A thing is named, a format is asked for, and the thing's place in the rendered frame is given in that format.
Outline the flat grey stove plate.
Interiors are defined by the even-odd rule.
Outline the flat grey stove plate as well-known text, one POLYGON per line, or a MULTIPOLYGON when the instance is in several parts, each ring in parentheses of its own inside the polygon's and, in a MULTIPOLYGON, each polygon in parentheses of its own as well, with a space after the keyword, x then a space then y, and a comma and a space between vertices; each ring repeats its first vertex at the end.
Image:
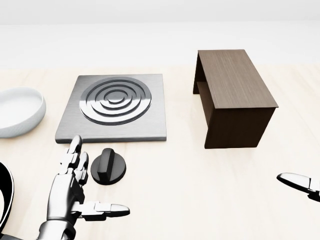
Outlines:
POLYGON ((55 141, 70 143, 166 141, 162 74, 80 75, 55 141))

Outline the dark brown wooden cabinet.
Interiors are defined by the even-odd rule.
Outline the dark brown wooden cabinet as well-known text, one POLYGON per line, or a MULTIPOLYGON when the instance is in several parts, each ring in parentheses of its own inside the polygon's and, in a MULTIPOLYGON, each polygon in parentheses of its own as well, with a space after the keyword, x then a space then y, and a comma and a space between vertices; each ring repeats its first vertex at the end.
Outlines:
POLYGON ((207 123, 205 149, 257 147, 278 107, 243 49, 199 50, 193 93, 207 123))

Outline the round black stove knob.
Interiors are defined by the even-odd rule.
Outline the round black stove knob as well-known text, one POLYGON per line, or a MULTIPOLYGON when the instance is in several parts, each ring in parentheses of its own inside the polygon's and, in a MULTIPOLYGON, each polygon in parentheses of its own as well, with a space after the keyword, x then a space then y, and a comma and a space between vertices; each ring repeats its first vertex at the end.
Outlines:
POLYGON ((105 148, 91 164, 91 176, 100 185, 113 185, 119 182, 127 170, 124 158, 112 148, 105 148))

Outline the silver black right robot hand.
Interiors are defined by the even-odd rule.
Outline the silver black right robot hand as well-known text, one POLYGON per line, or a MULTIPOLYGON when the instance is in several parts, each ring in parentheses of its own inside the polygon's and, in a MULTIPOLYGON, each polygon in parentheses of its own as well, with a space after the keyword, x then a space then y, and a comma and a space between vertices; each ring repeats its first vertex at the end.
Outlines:
POLYGON ((281 183, 307 194, 308 198, 320 203, 320 180, 297 173, 284 172, 277 177, 281 183))

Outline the white ceramic bowl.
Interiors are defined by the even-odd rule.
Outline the white ceramic bowl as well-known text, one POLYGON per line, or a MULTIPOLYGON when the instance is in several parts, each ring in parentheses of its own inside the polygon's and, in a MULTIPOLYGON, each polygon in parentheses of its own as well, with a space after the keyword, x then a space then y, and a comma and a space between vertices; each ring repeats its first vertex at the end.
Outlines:
POLYGON ((45 113, 45 98, 34 88, 21 86, 0 91, 0 139, 30 132, 45 113))

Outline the black white curved object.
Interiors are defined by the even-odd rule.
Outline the black white curved object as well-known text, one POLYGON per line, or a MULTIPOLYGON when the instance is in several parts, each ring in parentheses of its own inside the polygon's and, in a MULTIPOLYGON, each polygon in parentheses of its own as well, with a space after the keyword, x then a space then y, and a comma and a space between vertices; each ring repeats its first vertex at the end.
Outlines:
POLYGON ((14 178, 9 168, 0 162, 0 191, 4 198, 4 208, 0 219, 0 231, 5 227, 9 218, 14 199, 14 178))

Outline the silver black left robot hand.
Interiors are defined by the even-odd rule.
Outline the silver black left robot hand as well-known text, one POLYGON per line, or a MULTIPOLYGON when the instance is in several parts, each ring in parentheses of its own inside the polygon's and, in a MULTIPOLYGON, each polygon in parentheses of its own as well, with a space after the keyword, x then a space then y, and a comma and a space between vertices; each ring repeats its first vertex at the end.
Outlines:
POLYGON ((130 214, 127 206, 84 202, 83 186, 88 180, 89 156, 81 152, 82 138, 76 135, 60 161, 60 170, 55 176, 47 207, 47 220, 63 220, 75 224, 78 218, 86 221, 104 221, 106 218, 123 217, 130 214))

